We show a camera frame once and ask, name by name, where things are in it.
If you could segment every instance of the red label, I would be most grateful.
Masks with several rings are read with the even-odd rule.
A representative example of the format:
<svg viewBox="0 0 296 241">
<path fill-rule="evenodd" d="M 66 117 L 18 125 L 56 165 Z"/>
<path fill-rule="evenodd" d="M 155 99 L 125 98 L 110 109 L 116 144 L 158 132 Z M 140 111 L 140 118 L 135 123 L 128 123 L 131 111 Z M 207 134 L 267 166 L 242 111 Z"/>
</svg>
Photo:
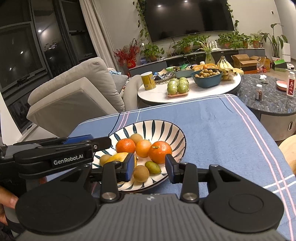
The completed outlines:
<svg viewBox="0 0 296 241">
<path fill-rule="evenodd" d="M 293 93 L 294 93 L 294 83 L 295 83 L 295 80 L 289 79 L 289 83 L 288 83 L 288 94 L 289 95 L 293 95 Z"/>
</svg>

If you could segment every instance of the yellow canister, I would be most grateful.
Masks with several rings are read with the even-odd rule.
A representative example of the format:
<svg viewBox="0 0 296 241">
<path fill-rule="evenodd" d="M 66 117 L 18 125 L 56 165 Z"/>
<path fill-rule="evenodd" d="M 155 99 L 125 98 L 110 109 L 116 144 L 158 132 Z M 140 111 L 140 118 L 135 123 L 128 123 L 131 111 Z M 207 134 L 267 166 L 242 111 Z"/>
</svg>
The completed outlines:
<svg viewBox="0 0 296 241">
<path fill-rule="evenodd" d="M 142 78 L 145 90 L 152 90 L 156 87 L 153 74 L 151 71 L 141 74 L 141 78 Z"/>
</svg>

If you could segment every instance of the striped ceramic bowl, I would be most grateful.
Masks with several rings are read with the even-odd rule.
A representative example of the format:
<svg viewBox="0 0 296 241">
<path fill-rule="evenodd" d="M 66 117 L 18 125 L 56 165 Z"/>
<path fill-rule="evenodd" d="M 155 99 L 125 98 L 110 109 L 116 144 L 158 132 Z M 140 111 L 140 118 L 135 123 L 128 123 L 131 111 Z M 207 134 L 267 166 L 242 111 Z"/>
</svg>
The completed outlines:
<svg viewBox="0 0 296 241">
<path fill-rule="evenodd" d="M 120 139 L 129 138 L 132 134 L 138 133 L 144 139 L 149 140 L 152 144 L 156 141 L 165 141 L 172 147 L 173 157 L 177 162 L 180 162 L 184 156 L 186 149 L 186 139 L 182 130 L 167 121 L 163 120 L 146 120 L 126 126 L 110 136 L 112 141 L 111 148 L 103 151 L 98 151 L 94 155 L 94 161 L 92 163 L 93 168 L 99 168 L 100 157 L 104 154 L 114 155 L 116 154 L 115 146 Z M 149 157 L 139 157 L 138 165 L 145 165 L 145 162 L 150 161 Z M 118 190 L 123 192 L 140 192 L 149 188 L 152 188 L 167 177 L 165 165 L 159 165 L 161 173 L 150 174 L 148 180 L 144 183 L 140 183 L 132 179 L 129 182 L 118 183 Z"/>
</svg>

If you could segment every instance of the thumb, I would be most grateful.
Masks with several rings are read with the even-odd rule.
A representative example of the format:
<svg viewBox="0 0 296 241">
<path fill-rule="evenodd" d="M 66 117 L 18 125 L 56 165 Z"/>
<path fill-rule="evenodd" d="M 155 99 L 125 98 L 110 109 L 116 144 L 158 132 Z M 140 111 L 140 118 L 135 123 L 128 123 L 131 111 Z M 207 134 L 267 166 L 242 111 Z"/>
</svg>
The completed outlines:
<svg viewBox="0 0 296 241">
<path fill-rule="evenodd" d="M 0 186 L 0 204 L 14 209 L 17 201 L 17 196 Z"/>
</svg>

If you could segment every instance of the round white table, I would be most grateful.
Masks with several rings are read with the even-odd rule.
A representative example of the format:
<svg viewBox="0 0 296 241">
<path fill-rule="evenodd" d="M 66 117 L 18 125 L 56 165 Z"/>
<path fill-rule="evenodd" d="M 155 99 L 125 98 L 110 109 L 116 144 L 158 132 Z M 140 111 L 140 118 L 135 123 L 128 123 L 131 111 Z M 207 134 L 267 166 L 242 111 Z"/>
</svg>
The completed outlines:
<svg viewBox="0 0 296 241">
<path fill-rule="evenodd" d="M 206 97 L 210 95 L 221 95 L 225 93 L 231 93 L 231 91 L 238 89 L 241 83 L 241 76 L 238 74 L 234 80 L 223 80 L 217 86 L 203 89 L 198 87 L 193 78 L 187 78 L 189 81 L 190 91 L 186 96 L 180 97 L 168 97 L 167 96 L 167 84 L 157 85 L 156 88 L 146 91 L 144 85 L 138 90 L 138 96 L 149 105 L 173 103 L 183 100 L 190 100 L 200 97 Z"/>
</svg>

